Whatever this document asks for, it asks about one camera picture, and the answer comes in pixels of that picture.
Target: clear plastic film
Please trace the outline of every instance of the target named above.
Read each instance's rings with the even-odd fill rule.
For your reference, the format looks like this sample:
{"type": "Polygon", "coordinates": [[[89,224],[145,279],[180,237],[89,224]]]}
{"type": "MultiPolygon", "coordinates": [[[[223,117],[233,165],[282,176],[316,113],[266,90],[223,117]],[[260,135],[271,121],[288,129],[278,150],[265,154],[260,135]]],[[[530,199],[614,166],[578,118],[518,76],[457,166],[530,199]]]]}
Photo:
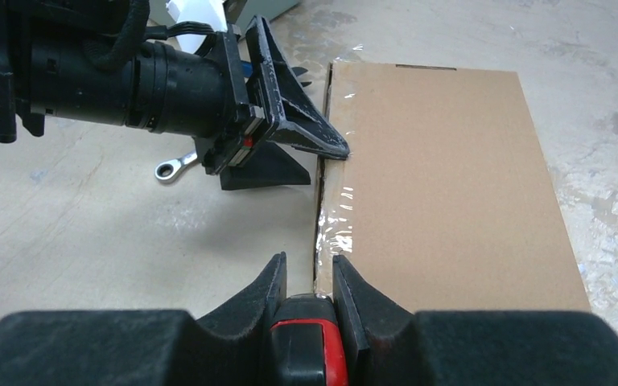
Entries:
{"type": "Polygon", "coordinates": [[[353,112],[358,111],[357,84],[342,80],[334,82],[335,74],[346,65],[335,59],[328,72],[326,115],[349,143],[347,161],[322,160],[319,167],[319,214],[317,218],[315,283],[318,294],[332,295],[332,258],[350,257],[352,253],[354,215],[354,181],[350,161],[357,156],[356,125],[353,112]]]}
{"type": "Polygon", "coordinates": [[[335,57],[336,62],[361,62],[359,52],[364,50],[363,44],[357,44],[351,49],[344,50],[344,52],[335,57]]]}

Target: plastic wrap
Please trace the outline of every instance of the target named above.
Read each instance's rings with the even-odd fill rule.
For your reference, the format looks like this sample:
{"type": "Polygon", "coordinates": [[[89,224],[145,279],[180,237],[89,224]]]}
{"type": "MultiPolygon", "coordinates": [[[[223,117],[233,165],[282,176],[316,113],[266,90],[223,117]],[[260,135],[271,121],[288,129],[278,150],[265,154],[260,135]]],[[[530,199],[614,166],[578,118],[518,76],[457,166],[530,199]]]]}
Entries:
{"type": "Polygon", "coordinates": [[[321,160],[319,164],[319,214],[316,232],[315,285],[318,294],[332,295],[332,257],[338,254],[349,257],[352,253],[352,218],[354,189],[352,176],[344,173],[351,159],[356,156],[356,128],[349,114],[331,117],[330,111],[356,111],[356,87],[350,82],[332,83],[331,65],[326,81],[326,115],[336,129],[347,139],[351,154],[347,161],[321,160]]]}

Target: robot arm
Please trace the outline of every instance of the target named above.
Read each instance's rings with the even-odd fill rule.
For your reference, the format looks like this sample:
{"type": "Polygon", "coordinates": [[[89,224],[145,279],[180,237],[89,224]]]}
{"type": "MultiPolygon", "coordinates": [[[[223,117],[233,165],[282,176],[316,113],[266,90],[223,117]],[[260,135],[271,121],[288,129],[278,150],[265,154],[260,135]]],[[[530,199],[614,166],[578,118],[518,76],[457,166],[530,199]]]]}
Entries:
{"type": "Polygon", "coordinates": [[[16,114],[37,137],[46,116],[187,135],[226,190],[309,183],[278,143],[348,157],[264,18],[245,33],[246,80],[234,25],[146,28],[149,13],[148,0],[0,1],[0,142],[15,141],[16,114]],[[147,42],[188,33],[206,36],[194,54],[147,42]]]}

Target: white object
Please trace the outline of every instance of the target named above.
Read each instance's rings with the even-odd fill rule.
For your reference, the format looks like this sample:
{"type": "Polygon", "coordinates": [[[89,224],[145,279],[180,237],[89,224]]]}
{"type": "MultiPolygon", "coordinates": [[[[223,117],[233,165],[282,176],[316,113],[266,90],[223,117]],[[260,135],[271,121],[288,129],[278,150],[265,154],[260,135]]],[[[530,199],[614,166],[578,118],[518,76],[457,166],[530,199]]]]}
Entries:
{"type": "MultiPolygon", "coordinates": [[[[226,31],[226,17],[222,0],[170,0],[167,13],[177,23],[200,22],[212,26],[214,31],[226,31]]],[[[181,51],[195,52],[204,41],[201,35],[177,36],[181,51]]]]}

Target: black cylindrical motor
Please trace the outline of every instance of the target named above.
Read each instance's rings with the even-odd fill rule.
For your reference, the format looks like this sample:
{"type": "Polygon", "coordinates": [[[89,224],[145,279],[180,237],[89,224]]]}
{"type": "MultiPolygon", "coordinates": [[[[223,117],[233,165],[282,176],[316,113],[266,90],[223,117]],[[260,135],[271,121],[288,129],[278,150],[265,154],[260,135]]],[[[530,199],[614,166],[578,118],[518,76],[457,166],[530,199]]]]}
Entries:
{"type": "Polygon", "coordinates": [[[33,113],[206,138],[224,112],[217,65],[163,43],[143,43],[116,72],[96,69],[62,37],[35,38],[31,58],[33,113]]]}

